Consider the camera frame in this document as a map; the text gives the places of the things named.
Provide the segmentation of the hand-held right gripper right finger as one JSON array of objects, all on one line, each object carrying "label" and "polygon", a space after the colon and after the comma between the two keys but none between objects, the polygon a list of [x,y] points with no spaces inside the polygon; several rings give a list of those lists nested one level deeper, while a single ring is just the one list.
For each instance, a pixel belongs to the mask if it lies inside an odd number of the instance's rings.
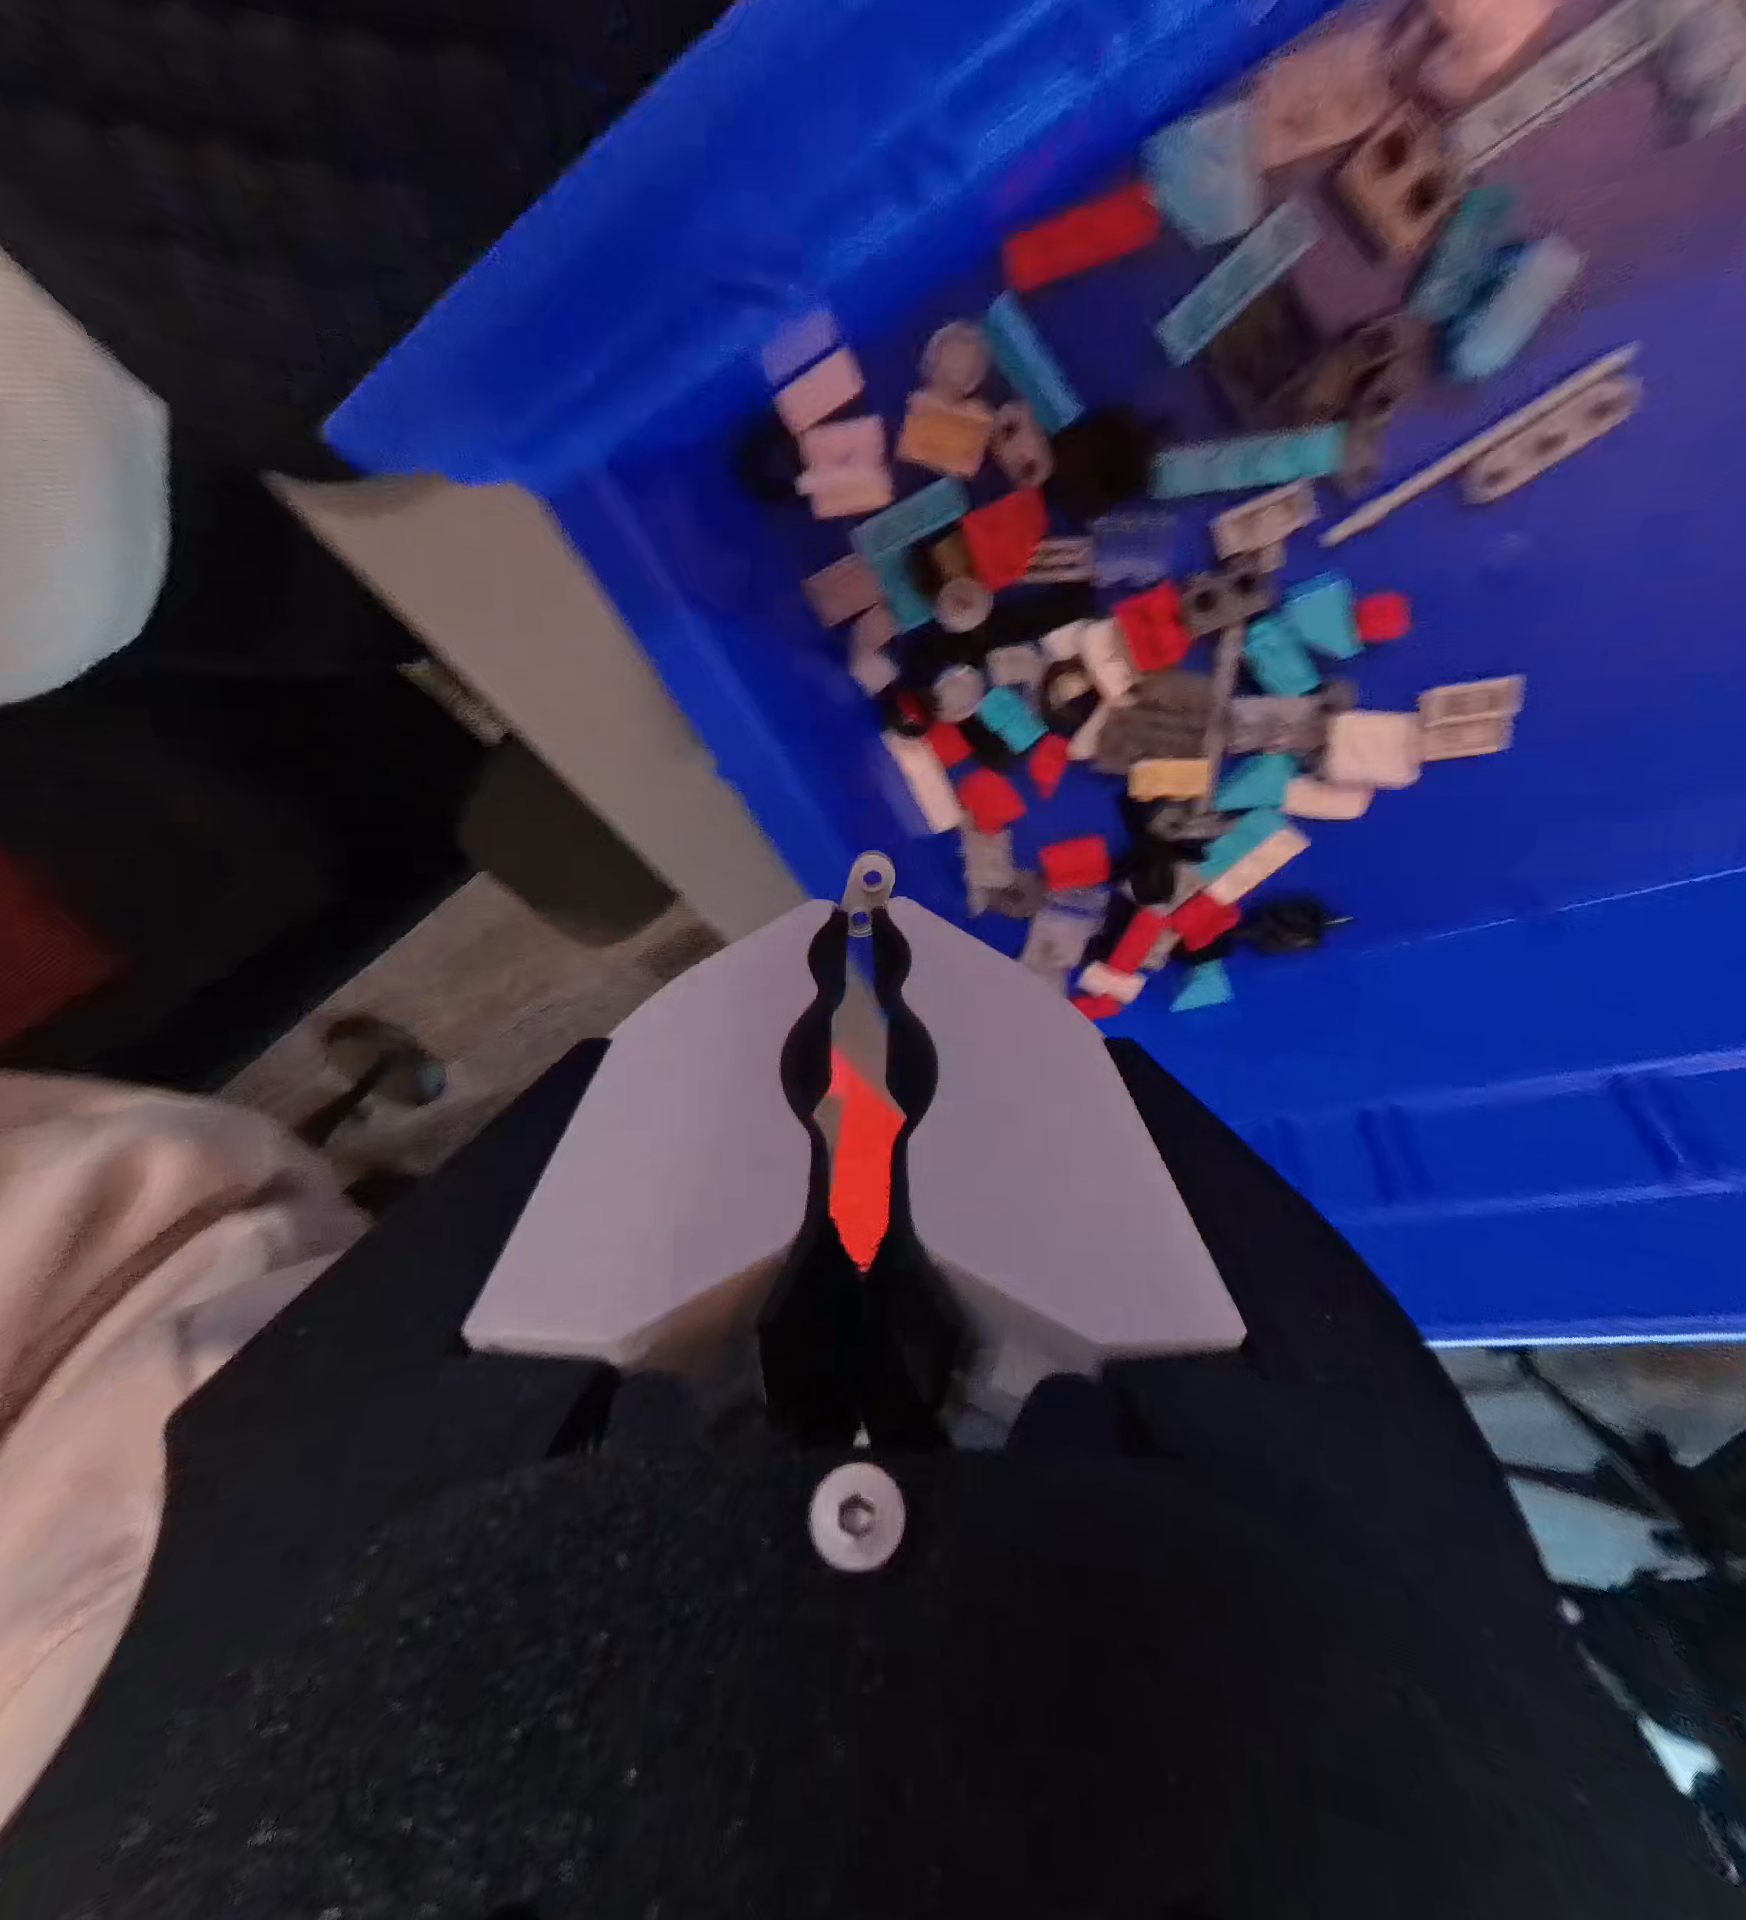
[{"label": "hand-held right gripper right finger", "polygon": [[1100,1031],[916,900],[862,907],[888,1024],[888,1242],[871,1290],[926,1431],[1052,1375],[1235,1353],[1234,1306]]}]

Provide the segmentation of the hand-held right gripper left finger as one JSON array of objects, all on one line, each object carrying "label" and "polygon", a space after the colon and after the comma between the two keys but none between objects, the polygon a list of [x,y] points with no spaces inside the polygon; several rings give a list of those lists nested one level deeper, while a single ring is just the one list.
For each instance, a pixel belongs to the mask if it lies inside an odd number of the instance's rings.
[{"label": "hand-held right gripper left finger", "polygon": [[864,1309],[827,1214],[831,1009],[784,1086],[796,1021],[823,1004],[811,948],[841,966],[814,900],[668,981],[610,1039],[487,1283],[478,1357],[597,1361],[680,1378],[705,1408],[760,1399],[818,1431],[864,1384]]}]

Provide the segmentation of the grey and red lego piece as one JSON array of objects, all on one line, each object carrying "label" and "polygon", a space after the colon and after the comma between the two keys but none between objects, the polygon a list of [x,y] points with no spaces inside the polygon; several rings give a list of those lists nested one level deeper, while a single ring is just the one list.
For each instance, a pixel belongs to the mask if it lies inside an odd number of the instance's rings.
[{"label": "grey and red lego piece", "polygon": [[[838,900],[814,937],[809,961],[818,992],[824,1052],[823,1099],[838,1107],[831,1139],[827,1224],[862,1279],[902,1242],[906,1214],[906,1072],[898,1059],[911,1021],[911,946],[892,920],[898,869],[888,852],[864,849],[848,866]],[[852,1068],[835,1039],[841,1014],[862,995],[879,1009],[879,1059]]]}]

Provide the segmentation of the blue plastic bin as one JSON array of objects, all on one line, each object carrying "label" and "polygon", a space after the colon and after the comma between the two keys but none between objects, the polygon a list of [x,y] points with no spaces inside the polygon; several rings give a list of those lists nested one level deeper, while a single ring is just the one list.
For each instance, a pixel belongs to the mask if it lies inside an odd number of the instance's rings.
[{"label": "blue plastic bin", "polygon": [[[902,856],[960,914],[760,503],[777,323],[831,313],[895,408],[1007,234],[1113,184],[1323,3],[743,3],[332,412],[356,472],[518,486],[578,547],[793,873]],[[1438,486],[1305,580],[1404,590],[1361,692],[1524,678],[1511,749],[1317,829],[1275,889],[1348,924],[1110,1031],[1244,1133],[1431,1343],[1746,1338],[1746,112],[1670,143],[1629,74],[1509,156],[1584,252],[1503,380],[1414,398],[1414,472],[1609,349],[1639,412],[1490,507]]]}]

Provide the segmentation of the pile of small lego pieces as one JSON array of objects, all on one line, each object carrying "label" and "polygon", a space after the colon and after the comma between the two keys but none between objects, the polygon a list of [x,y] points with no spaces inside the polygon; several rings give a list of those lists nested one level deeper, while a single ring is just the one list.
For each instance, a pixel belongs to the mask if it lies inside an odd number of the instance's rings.
[{"label": "pile of small lego pieces", "polygon": [[1348,3],[767,352],[827,685],[1089,1019],[1746,870],[1746,3]]}]

